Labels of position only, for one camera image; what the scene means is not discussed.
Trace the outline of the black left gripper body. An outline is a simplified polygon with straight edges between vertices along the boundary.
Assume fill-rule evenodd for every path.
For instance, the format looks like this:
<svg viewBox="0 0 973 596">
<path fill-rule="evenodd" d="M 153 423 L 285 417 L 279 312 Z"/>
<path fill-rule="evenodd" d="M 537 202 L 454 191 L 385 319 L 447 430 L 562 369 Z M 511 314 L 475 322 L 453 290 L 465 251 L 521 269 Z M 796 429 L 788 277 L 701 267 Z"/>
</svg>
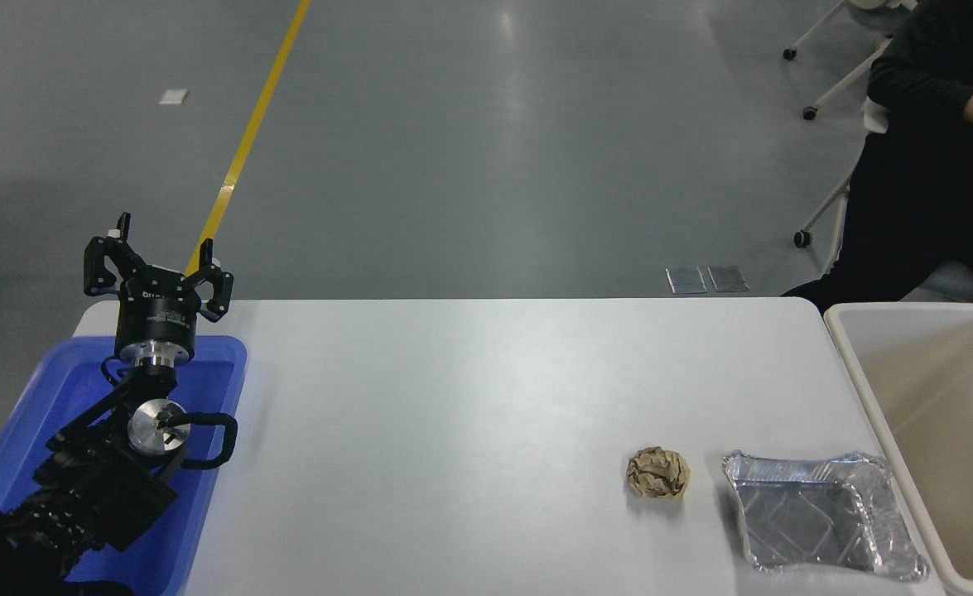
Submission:
<svg viewBox="0 0 973 596">
<path fill-rule="evenodd" d="M 123 353 L 134 344 L 164 342 L 194 353 L 201 299 L 185 294 L 185 286 L 181 274 L 137 274 L 123 280 L 114 352 Z"/>
</svg>

